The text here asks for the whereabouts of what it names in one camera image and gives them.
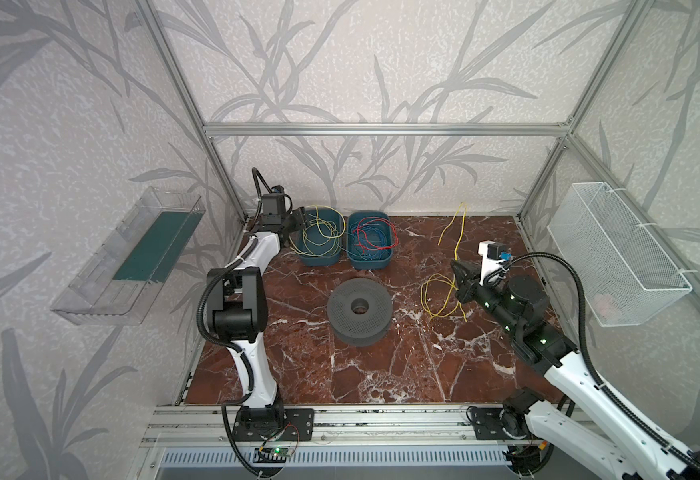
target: blue bin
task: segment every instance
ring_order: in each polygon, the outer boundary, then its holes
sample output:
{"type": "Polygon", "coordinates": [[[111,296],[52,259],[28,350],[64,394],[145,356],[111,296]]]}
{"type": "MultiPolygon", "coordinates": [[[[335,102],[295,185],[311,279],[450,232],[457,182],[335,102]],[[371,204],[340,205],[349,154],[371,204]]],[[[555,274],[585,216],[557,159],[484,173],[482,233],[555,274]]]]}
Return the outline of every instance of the blue bin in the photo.
{"type": "MultiPolygon", "coordinates": [[[[300,232],[297,235],[296,249],[299,252],[310,252],[316,256],[302,255],[297,252],[299,259],[307,266],[328,266],[339,261],[342,254],[342,238],[326,238],[321,230],[315,225],[315,220],[320,217],[326,222],[332,222],[340,230],[345,224],[342,223],[342,217],[337,212],[328,208],[320,208],[316,211],[315,208],[305,209],[307,225],[304,234],[300,232]]],[[[328,234],[326,226],[321,226],[324,234],[328,234]]]]}
{"type": "MultiPolygon", "coordinates": [[[[355,226],[370,216],[378,216],[389,220],[390,217],[384,212],[376,210],[365,210],[355,212],[347,219],[347,256],[356,270],[378,270],[390,263],[393,257],[393,249],[366,251],[358,245],[357,234],[353,233],[355,226]]],[[[378,222],[374,224],[373,230],[366,230],[361,241],[372,245],[391,245],[393,242],[392,228],[389,225],[378,222]]]]}

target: leaf pattern wallpaper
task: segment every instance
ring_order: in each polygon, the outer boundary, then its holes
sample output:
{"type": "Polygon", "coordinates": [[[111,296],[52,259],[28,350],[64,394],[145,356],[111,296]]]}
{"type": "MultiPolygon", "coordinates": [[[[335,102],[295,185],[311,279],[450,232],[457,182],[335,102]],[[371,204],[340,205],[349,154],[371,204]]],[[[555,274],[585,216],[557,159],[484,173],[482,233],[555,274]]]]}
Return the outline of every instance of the leaf pattern wallpaper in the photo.
{"type": "MultiPolygon", "coordinates": [[[[654,3],[577,134],[700,275],[700,0],[654,3]]],[[[570,184],[590,180],[576,153],[566,153],[525,222],[537,249],[555,250],[546,226],[570,184]]],[[[575,329],[572,284],[552,266],[549,275],[575,329]]],[[[588,328],[608,378],[700,447],[700,312],[690,301],[641,326],[588,328]],[[659,408],[656,398],[671,401],[659,408]]]]}
{"type": "MultiPolygon", "coordinates": [[[[627,2],[278,5],[156,2],[205,121],[560,122],[627,2]]],[[[251,211],[257,167],[297,204],[396,214],[509,212],[552,140],[215,139],[251,211]]]]}
{"type": "Polygon", "coordinates": [[[124,477],[240,231],[213,171],[133,4],[0,0],[1,479],[124,477]],[[148,186],[207,211],[142,325],[50,312],[148,186]]]}

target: white wire mesh basket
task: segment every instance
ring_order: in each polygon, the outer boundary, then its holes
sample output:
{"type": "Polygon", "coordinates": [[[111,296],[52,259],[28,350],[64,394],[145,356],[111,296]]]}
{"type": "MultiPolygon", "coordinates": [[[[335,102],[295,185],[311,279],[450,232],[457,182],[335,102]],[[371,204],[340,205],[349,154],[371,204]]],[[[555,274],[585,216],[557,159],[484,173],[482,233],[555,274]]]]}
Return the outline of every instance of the white wire mesh basket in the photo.
{"type": "Polygon", "coordinates": [[[678,266],[603,182],[572,184],[547,226],[602,326],[640,325],[691,291],[678,266]]]}

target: gray disc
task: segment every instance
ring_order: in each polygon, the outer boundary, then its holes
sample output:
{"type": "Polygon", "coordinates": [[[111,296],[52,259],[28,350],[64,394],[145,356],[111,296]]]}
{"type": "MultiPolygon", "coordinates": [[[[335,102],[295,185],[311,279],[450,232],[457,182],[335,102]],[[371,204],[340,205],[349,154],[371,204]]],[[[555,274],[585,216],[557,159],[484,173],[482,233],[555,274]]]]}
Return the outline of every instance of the gray disc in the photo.
{"type": "Polygon", "coordinates": [[[390,329],[393,300],[383,285],[354,278],[331,292],[327,313],[339,340],[348,345],[369,346],[390,329]]]}

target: red marble tabletop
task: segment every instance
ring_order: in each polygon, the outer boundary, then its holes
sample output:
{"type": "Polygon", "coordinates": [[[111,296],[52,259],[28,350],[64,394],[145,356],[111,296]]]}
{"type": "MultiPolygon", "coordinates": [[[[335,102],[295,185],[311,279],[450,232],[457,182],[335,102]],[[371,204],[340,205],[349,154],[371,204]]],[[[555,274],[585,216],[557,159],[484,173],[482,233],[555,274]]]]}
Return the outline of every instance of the red marble tabletop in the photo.
{"type": "MultiPolygon", "coordinates": [[[[265,332],[273,376],[286,403],[501,402],[524,386],[556,400],[561,393],[509,350],[497,324],[475,303],[458,316],[430,319],[420,304],[420,286],[430,275],[451,278],[450,260],[460,219],[438,236],[450,217],[394,216],[401,244],[383,270],[355,270],[346,255],[333,266],[309,267],[284,249],[264,275],[270,311],[265,332]],[[384,284],[393,297],[393,320],[385,337],[357,348],[337,339],[326,318],[333,289],[350,278],[384,284]]],[[[526,253],[510,216],[468,216],[460,260],[479,263],[478,243],[507,244],[526,253]]],[[[509,275],[537,276],[530,262],[509,275]]],[[[440,308],[448,287],[433,283],[431,305],[440,308]]],[[[552,309],[548,321],[556,322],[552,309]]],[[[207,343],[185,401],[211,405],[241,395],[232,358],[207,343]]]]}

